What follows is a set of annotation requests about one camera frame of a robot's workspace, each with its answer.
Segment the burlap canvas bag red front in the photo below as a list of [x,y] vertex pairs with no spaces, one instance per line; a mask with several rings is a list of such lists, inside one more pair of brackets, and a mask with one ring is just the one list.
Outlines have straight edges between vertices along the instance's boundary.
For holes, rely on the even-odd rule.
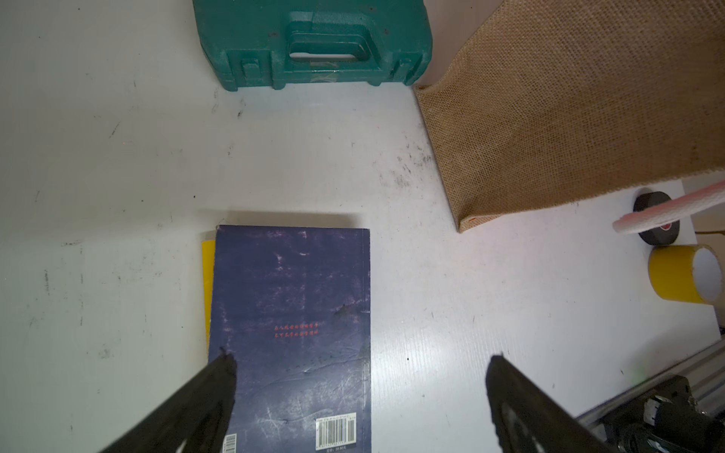
[[724,166],[720,1],[505,1],[415,92],[457,230]]

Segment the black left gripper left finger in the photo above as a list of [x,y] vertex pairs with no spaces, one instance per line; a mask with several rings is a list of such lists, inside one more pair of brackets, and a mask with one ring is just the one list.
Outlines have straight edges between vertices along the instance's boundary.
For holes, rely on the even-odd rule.
[[237,362],[227,351],[106,452],[220,452],[234,406]]

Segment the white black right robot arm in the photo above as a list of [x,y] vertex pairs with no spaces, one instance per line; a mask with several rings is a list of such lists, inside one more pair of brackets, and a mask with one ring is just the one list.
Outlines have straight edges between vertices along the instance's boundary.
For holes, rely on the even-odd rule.
[[602,419],[620,452],[722,452],[724,423],[700,411],[686,377],[675,376]]

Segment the yellow book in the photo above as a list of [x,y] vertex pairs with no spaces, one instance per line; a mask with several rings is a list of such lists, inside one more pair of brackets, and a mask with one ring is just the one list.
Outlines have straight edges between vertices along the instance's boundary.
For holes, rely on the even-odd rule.
[[213,303],[213,274],[214,274],[215,240],[202,243],[202,277],[204,294],[204,314],[206,341],[210,341],[211,330],[211,304]]

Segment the worn purple barcode book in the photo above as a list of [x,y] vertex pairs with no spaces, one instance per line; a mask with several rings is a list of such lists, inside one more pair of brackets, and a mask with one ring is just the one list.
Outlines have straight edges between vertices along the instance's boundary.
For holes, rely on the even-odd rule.
[[370,233],[220,226],[211,356],[237,386],[226,452],[368,452]]

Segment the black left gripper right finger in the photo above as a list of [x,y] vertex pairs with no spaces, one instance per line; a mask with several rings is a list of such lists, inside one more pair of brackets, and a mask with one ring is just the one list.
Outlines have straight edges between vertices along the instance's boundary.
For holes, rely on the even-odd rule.
[[612,452],[524,376],[494,355],[485,376],[491,417],[504,452]]

